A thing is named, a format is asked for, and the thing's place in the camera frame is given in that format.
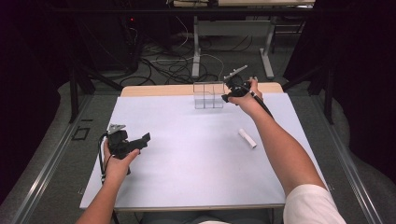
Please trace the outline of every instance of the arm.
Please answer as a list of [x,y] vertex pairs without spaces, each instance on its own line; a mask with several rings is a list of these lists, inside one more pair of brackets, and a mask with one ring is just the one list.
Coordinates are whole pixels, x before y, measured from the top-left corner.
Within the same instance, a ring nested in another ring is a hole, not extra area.
[[[262,98],[258,83],[251,79],[251,90]],[[229,101],[251,116],[259,131],[265,152],[286,196],[299,185],[313,184],[325,188],[318,172],[303,147],[280,127],[250,94],[230,97]]]
[[111,155],[108,150],[108,142],[106,140],[104,143],[104,153],[105,162],[108,161],[108,163],[105,164],[105,183],[96,194],[87,210],[85,210],[82,216],[78,219],[77,223],[110,223],[117,193],[126,173],[128,172],[129,164],[139,154],[139,150],[135,149],[123,160],[110,158]]

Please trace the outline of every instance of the person's left arm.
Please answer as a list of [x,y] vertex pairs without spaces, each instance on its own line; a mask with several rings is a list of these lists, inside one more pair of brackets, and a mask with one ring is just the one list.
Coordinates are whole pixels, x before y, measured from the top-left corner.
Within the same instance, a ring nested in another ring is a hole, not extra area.
[[104,153],[105,162],[108,161],[108,163],[105,164],[105,183],[96,194],[87,210],[85,210],[78,219],[77,223],[110,223],[114,204],[116,203],[117,193],[128,172],[129,164],[139,154],[139,149],[135,149],[124,159],[119,160],[111,157],[108,150],[108,142],[106,140],[104,143]]

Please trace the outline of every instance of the person's left hand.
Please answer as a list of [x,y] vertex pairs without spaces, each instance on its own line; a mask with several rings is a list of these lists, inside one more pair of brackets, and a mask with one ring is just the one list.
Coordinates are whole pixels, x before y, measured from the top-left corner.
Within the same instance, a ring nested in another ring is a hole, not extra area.
[[105,184],[111,183],[119,188],[128,172],[129,164],[134,160],[134,158],[137,157],[137,155],[139,155],[140,150],[135,149],[131,153],[129,153],[124,159],[119,160],[115,157],[111,157],[110,150],[108,148],[108,140],[106,139],[106,141],[104,142],[104,153],[104,166],[106,167]]

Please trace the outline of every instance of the desk top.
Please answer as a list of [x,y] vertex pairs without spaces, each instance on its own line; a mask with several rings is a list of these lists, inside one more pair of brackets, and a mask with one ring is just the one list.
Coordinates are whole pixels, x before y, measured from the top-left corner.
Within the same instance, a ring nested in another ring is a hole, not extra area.
[[[175,7],[191,7],[194,3],[174,1]],[[306,6],[314,5],[315,0],[219,0],[220,7],[264,7],[264,6]],[[195,4],[206,7],[206,3]]]
[[[324,180],[289,96],[268,93],[263,88],[276,85],[260,85],[276,121],[305,148]],[[147,132],[151,140],[131,163],[132,173],[122,183],[115,209],[180,211],[283,206],[283,189],[251,118],[232,104],[195,109],[191,87],[183,88],[128,87],[118,98],[109,123],[125,124],[130,141]],[[144,96],[144,89],[162,96],[147,96],[147,92]],[[179,95],[164,95],[170,94],[171,89]],[[255,148],[238,135],[241,128],[257,143]],[[97,159],[80,207],[87,208],[100,188]]]

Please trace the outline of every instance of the black curtain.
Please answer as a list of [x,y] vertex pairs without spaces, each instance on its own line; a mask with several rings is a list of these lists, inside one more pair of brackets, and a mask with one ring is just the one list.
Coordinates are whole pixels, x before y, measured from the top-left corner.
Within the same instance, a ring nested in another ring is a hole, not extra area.
[[[325,87],[332,67],[333,96],[349,122],[351,151],[396,183],[396,3],[318,0],[315,7],[323,15],[307,21],[285,78],[296,80],[322,65],[310,78],[312,91]],[[329,8],[350,13],[330,17]]]
[[0,8],[1,203],[52,123],[57,89],[68,75],[36,3],[7,1]]

